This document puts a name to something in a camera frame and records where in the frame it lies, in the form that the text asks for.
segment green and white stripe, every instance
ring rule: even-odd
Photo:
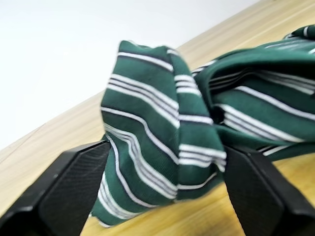
[[[192,72],[173,49],[121,42],[101,102],[112,149],[92,215],[112,227],[203,196],[222,181],[225,143],[272,160],[315,151],[314,40],[315,26],[303,27]]]

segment white background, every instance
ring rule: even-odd
[[[0,149],[102,91],[120,40],[176,48],[258,0],[0,0]]]

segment green fabric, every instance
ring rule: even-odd
[[[101,102],[112,144],[92,210],[106,227],[222,181],[223,144],[271,160],[315,151],[315,27],[190,72],[167,47],[123,41]]]

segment wooden table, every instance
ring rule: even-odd
[[[315,23],[314,0],[263,0],[181,46],[191,68],[227,51],[281,39]],[[0,215],[63,151],[103,134],[102,92],[37,128],[0,152]],[[280,171],[315,205],[315,155],[278,161]],[[83,236],[244,235],[225,185],[207,196],[162,207],[111,229],[90,218]]]

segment white stripe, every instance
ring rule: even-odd
[[[303,30],[303,35],[305,36],[305,37],[308,37],[308,34],[307,34],[307,30],[309,29],[309,26],[306,26],[305,28],[304,28],[304,30]]]
[[[209,61],[208,63],[204,64],[204,66],[209,66],[209,65],[212,65],[214,63],[216,63],[218,60],[211,60]]]
[[[172,49],[168,49],[168,50],[167,50],[167,53],[168,53],[168,54],[174,54],[174,55],[179,56],[178,52],[176,52],[175,50],[172,50]]]
[[[181,165],[192,165],[192,166],[198,166],[201,168],[207,168],[209,167],[212,163],[216,164],[218,169],[221,172],[224,172],[225,170],[225,165],[219,162],[218,160],[209,160],[209,161],[202,161],[202,160],[196,160],[196,159],[191,159],[191,158],[180,158],[179,163]]]
[[[225,105],[225,104],[217,104],[219,107],[221,107],[224,111],[230,113],[230,114],[233,114],[234,116],[244,120],[245,122],[247,122],[248,124],[251,124],[257,128],[259,128],[260,130],[262,131],[267,131],[267,133],[270,133],[274,136],[277,136],[279,138],[281,138],[282,140],[285,140],[285,141],[290,141],[290,142],[296,142],[296,143],[299,143],[299,142],[303,142],[302,139],[300,138],[297,138],[297,137],[294,137],[288,133],[285,133],[281,130],[278,130],[272,126],[269,126],[257,119],[254,119],[253,117],[250,117],[238,110],[236,110],[235,108],[229,106],[229,105]]]
[[[288,113],[291,113],[293,115],[296,115],[298,117],[303,117],[303,118],[306,118],[306,119],[310,119],[310,120],[314,120],[315,121],[315,115],[314,114],[311,114],[311,113],[307,113],[307,112],[303,112],[303,111],[300,111],[300,110],[297,110],[293,107],[290,107],[278,100],[276,100],[275,98],[269,96],[269,95],[266,95],[264,93],[261,93],[261,92],[258,92],[254,89],[251,89],[249,87],[246,87],[246,86],[239,86],[237,88],[235,88],[236,90],[240,90],[240,91],[243,91],[243,92],[246,92],[252,96],[255,96],[255,97],[258,97]]]
[[[315,53],[315,48],[309,51],[309,54]]]
[[[278,47],[280,45],[294,44],[296,42],[303,43],[305,41],[308,41],[308,40],[307,39],[297,39],[297,40],[292,40],[292,41],[289,41],[289,42],[282,42],[282,43],[269,45],[269,46],[266,46],[265,48],[272,48],[272,47]]]
[[[189,151],[181,151],[179,152],[179,157],[180,157],[180,163],[183,160],[188,160],[188,159],[196,159],[196,161],[200,161],[202,163],[207,162],[208,166],[214,162],[218,165],[225,166],[226,162],[225,159],[220,159],[216,156],[208,156],[204,154],[198,154],[198,153],[192,153]]]
[[[211,157],[218,157],[218,158],[221,158],[223,160],[226,159],[226,152],[225,151],[216,150],[213,148],[200,147],[200,146],[189,145],[189,144],[180,144],[179,150],[188,151],[188,152],[193,151],[193,152],[197,152],[197,153],[200,153],[203,155],[208,155]]]
[[[243,127],[239,126],[238,124],[228,120],[228,119],[225,119],[224,122],[223,122],[225,125],[233,128],[233,129],[236,129],[238,131],[241,131],[242,133],[245,133],[245,134],[249,134],[249,135],[252,135],[252,136],[256,136],[256,137],[260,137],[259,135],[257,135],[256,133],[253,133],[247,129],[244,129]]]
[[[174,199],[176,197],[176,186],[146,162],[142,156],[139,141],[134,134],[116,129],[106,123],[105,129],[128,144],[129,155],[134,162],[136,172],[143,182],[169,199]]]
[[[229,75],[223,75],[223,76],[219,76],[219,77],[215,77],[213,79],[210,79],[210,83],[214,82],[214,81],[218,81],[218,80],[222,80],[222,79],[226,79],[226,78],[230,78],[230,77],[234,77],[236,75],[239,75],[241,74],[243,71],[239,71],[239,72],[236,72],[236,73],[233,73],[233,74],[229,74]]]
[[[160,105],[162,108],[164,108],[165,110],[167,110],[169,113],[171,113],[174,117],[178,116],[178,110],[170,107],[169,105],[167,105],[166,103],[164,103],[163,101],[157,99],[152,93],[142,89],[142,88],[138,88],[135,87],[133,85],[128,85],[125,84],[123,82],[120,81],[116,81],[116,80],[110,80],[108,85],[117,85],[119,87],[123,87],[124,89],[128,89],[131,90],[132,92],[135,93],[139,93],[142,96],[146,96],[148,99],[150,99],[152,102]]]
[[[116,216],[115,211],[107,204],[103,197],[103,190],[102,187],[98,190],[97,198],[101,205],[112,215]]]
[[[224,116],[225,116],[225,120],[229,120],[230,122],[238,124],[239,126],[241,126],[243,128],[249,129],[251,132],[256,133],[258,136],[261,136],[261,137],[266,138],[266,139],[276,140],[276,141],[281,140],[278,137],[275,137],[275,136],[273,136],[271,134],[268,134],[267,132],[262,131],[258,127],[255,127],[255,126],[253,126],[253,125],[251,125],[249,123],[246,123],[243,120],[238,119],[238,118],[236,118],[236,117],[234,117],[234,116],[232,116],[230,114],[225,114]]]
[[[205,69],[205,67],[199,67],[199,68],[197,68],[197,69],[194,69],[193,71],[192,71],[192,73],[196,73],[196,72],[200,72],[200,71],[202,71],[202,70],[204,70]]]
[[[112,225],[107,225],[107,224],[105,224],[105,223],[102,222],[100,219],[98,219],[98,223],[99,223],[101,226],[105,227],[105,228],[113,227]]]
[[[276,76],[283,77],[283,78],[292,79],[292,80],[295,80],[295,81],[302,82],[304,84],[305,83],[306,84],[311,84],[311,85],[314,85],[314,88],[315,88],[315,80],[310,80],[310,79],[306,79],[306,78],[303,78],[303,77],[300,77],[300,76],[283,74],[283,73],[280,73],[280,72],[275,72],[275,71],[270,71],[270,70],[262,70],[262,72],[265,72],[265,73],[271,74],[271,75],[276,75]]]
[[[288,38],[291,38],[293,35],[292,33],[288,34],[286,37],[284,37],[284,39],[288,39]]]
[[[196,83],[191,83],[191,82],[177,82],[176,87],[179,87],[179,86],[191,87],[191,88],[195,88],[195,89],[198,88]]]
[[[314,93],[314,90],[298,86],[297,83],[287,83],[285,81],[281,81],[281,79],[270,78],[268,76],[263,76],[263,75],[259,75],[259,74],[257,74],[257,76],[259,76],[260,78],[262,78],[264,80],[267,80],[269,82],[272,82],[272,83],[275,83],[275,84],[279,84],[279,85],[284,85],[284,86],[287,86],[289,88],[295,89],[297,91],[306,93],[308,95],[311,95],[311,94]]]
[[[194,115],[179,115],[181,121],[199,122],[212,125],[213,120],[210,117],[194,116]]]
[[[217,173],[213,173],[212,175],[209,176],[209,178],[207,178],[206,181],[204,181],[201,184],[197,184],[197,185],[182,185],[182,184],[177,184],[178,189],[181,190],[193,190],[193,189],[199,189],[202,188],[203,186],[205,186],[210,180],[212,180],[215,176],[217,175]]]
[[[217,60],[211,60],[211,61],[207,62],[206,64],[204,64],[203,66],[198,67],[197,69],[194,69],[194,70],[192,71],[192,73],[201,72],[201,71],[203,71],[204,69],[206,69],[206,67],[208,67],[209,65],[214,64],[215,62],[217,62]]]
[[[161,67],[164,67],[165,69],[169,70],[170,72],[173,72],[173,66],[170,63],[167,63],[163,60],[157,59],[157,58],[153,58],[153,57],[149,57],[149,56],[145,56],[145,55],[139,55],[139,54],[133,54],[133,53],[124,53],[124,52],[120,52],[117,54],[118,56],[124,56],[124,57],[130,57],[130,58],[137,58],[137,59],[141,59],[141,60],[146,60],[149,61],[151,63],[154,63],[156,65],[159,65]]]
[[[106,197],[108,199],[108,201],[111,204],[111,207],[113,207],[113,209],[115,209],[116,213],[119,213],[119,215],[122,217],[121,219],[131,219],[134,218],[135,216],[141,214],[139,212],[130,212],[128,210],[123,209],[121,206],[119,206],[115,199],[113,198],[113,196],[111,195],[109,188],[108,188],[108,184],[106,181],[106,176],[105,176],[105,172],[103,173],[103,178],[102,178],[102,185],[104,187],[104,193],[106,194]]]
[[[110,204],[107,196],[106,196],[106,193],[103,189],[103,184],[101,182],[101,186],[100,186],[100,189],[98,191],[98,200],[99,202],[102,204],[102,206],[110,213],[112,214],[113,216],[117,217],[117,218],[120,218],[122,220],[126,220],[126,219],[130,219],[128,217],[126,217],[125,215],[122,215],[120,214],[119,212],[117,212],[114,207]]]
[[[180,158],[179,159],[179,163],[183,166],[187,165],[187,166],[198,166],[201,168],[207,168],[212,164],[212,161],[200,161],[200,160],[195,160],[195,159],[191,159],[191,158]]]
[[[272,146],[268,146],[268,147],[264,147],[264,148],[261,148],[261,149],[258,149],[257,151],[259,152],[264,152],[265,150],[271,148]]]
[[[120,182],[122,183],[122,186],[124,187],[124,190],[126,191],[126,193],[128,194],[128,196],[135,202],[135,203],[138,203],[139,205],[142,205],[144,207],[148,207],[148,208],[155,208],[155,207],[158,207],[158,205],[152,205],[152,204],[149,204],[149,203],[146,203],[140,199],[138,199],[133,193],[132,191],[130,190],[129,186],[128,186],[128,183],[127,181],[125,180],[123,174],[121,173],[120,171],[120,168],[119,168],[119,154],[118,154],[118,149],[117,149],[117,146],[116,144],[114,143],[114,141],[112,140],[111,137],[109,137],[109,135],[106,135],[106,137],[108,138],[108,140],[110,141],[111,143],[111,146],[113,147],[113,150],[114,150],[114,156],[115,156],[115,169],[116,169],[116,174],[120,180]]]
[[[195,79],[192,76],[190,76],[190,75],[175,75],[174,76],[174,80],[176,82],[184,80],[184,81],[191,82],[191,83],[194,83],[194,84],[196,83]]]
[[[136,116],[134,114],[131,114],[131,113],[127,113],[127,112],[123,112],[123,111],[118,111],[118,110],[114,110],[114,109],[111,109],[111,108],[107,108],[107,107],[101,107],[101,110],[102,111],[105,111],[105,112],[109,112],[109,113],[112,113],[112,114],[116,114],[116,115],[120,115],[120,116],[124,116],[124,117],[128,117],[128,118],[131,118],[131,119],[134,119],[138,122],[140,122],[143,127],[144,127],[144,130],[147,134],[147,136],[149,137],[149,139],[159,148],[161,149],[165,154],[167,154],[173,161],[174,163],[178,164],[178,158],[177,156],[172,152],[172,150],[167,147],[164,143],[162,143],[156,136],[154,136],[154,134],[151,132],[151,130],[149,129],[149,126],[147,124],[147,122],[142,119],[141,117],[139,116]]]
[[[156,112],[158,112],[161,116],[163,116],[165,119],[167,119],[175,128],[179,128],[180,123],[179,120],[174,118],[173,116],[171,116],[168,112],[166,112],[164,109],[162,109],[161,107],[159,107],[156,103],[154,103],[152,100],[150,100],[149,98],[147,98],[146,96],[139,94],[137,92],[133,92],[130,91],[126,88],[122,88],[116,85],[111,85],[109,84],[107,86],[107,89],[111,89],[111,90],[115,90],[130,96],[134,96],[134,97],[138,97],[140,99],[142,99],[143,101],[147,102],[148,104],[151,105],[151,107],[156,110]]]
[[[122,75],[117,75],[117,74],[112,74],[111,78],[114,78],[114,79],[122,81],[122,82],[126,82],[130,85],[135,85],[135,86],[141,87],[142,89],[150,92],[152,94],[152,96],[154,96],[155,98],[159,98],[161,101],[163,101],[165,104],[167,104],[171,108],[173,108],[175,110],[178,110],[178,108],[179,108],[177,101],[174,101],[173,99],[171,99],[170,97],[168,97],[164,93],[160,92],[159,90],[157,90],[155,87],[153,87],[151,85],[130,79],[130,78],[122,76]]]
[[[280,151],[282,149],[285,149],[287,148],[288,146],[280,146],[280,147],[275,147],[274,149],[271,149],[271,150],[268,150],[266,152],[263,153],[264,156],[268,156],[268,155],[271,155],[277,151]]]
[[[198,96],[201,96],[201,92],[197,88],[177,88],[176,92],[177,93],[193,93]]]

